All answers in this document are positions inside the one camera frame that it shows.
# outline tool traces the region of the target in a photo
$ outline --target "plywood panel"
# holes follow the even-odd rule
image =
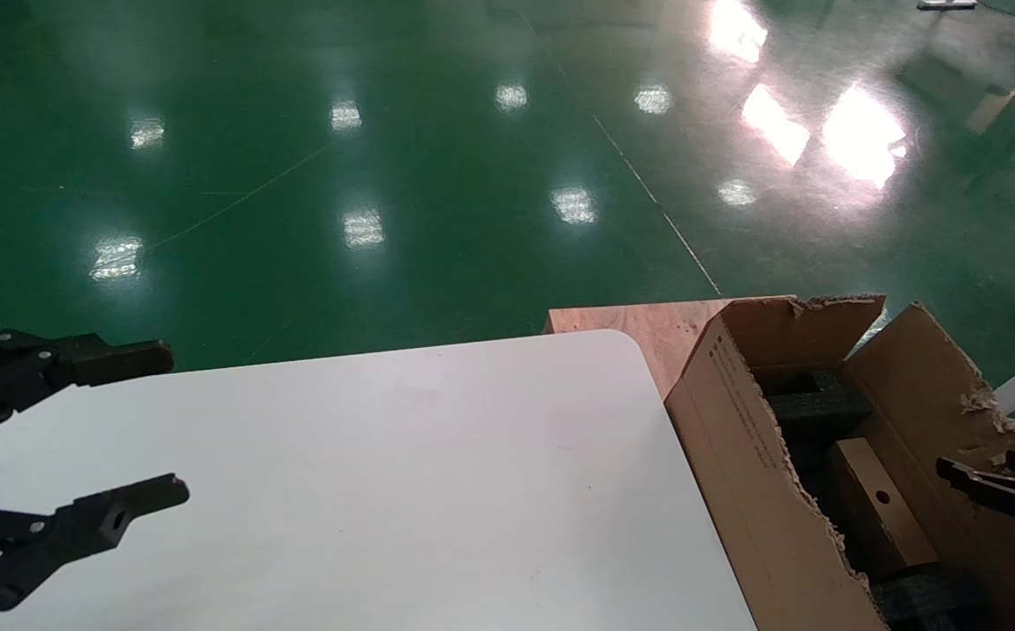
[[[709,320],[732,299],[697,299],[620,306],[551,308],[547,332],[588,332],[615,329],[634,339],[644,352],[660,398],[671,392],[683,374],[687,357]]]

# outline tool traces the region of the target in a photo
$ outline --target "open cardboard box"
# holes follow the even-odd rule
[[[982,623],[1015,631],[1015,518],[988,510],[935,472],[937,457],[979,471],[1015,448],[1015,420],[925,307],[867,341],[884,296],[739,299],[703,329],[665,400],[760,631],[883,630],[867,578],[800,484],[755,374],[838,364],[875,413],[869,441],[941,562],[971,572]]]

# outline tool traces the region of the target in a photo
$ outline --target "green floor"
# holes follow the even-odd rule
[[[1015,17],[913,5],[2,0],[0,327],[200,369],[881,291],[999,383]]]

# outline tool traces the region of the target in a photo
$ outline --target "wooden block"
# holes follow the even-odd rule
[[[865,438],[839,440],[828,454],[832,482],[850,528],[864,547],[871,578],[885,578],[939,558],[893,480]]]
[[[731,299],[700,299],[692,302],[660,302],[622,306],[551,308],[547,333],[589,332],[615,329],[639,345],[648,370],[665,398],[683,374],[687,357],[709,320]]]

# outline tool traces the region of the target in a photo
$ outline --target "white tabletop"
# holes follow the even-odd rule
[[[755,628],[618,332],[150,376],[0,427],[2,508],[168,472],[187,504],[0,628]]]

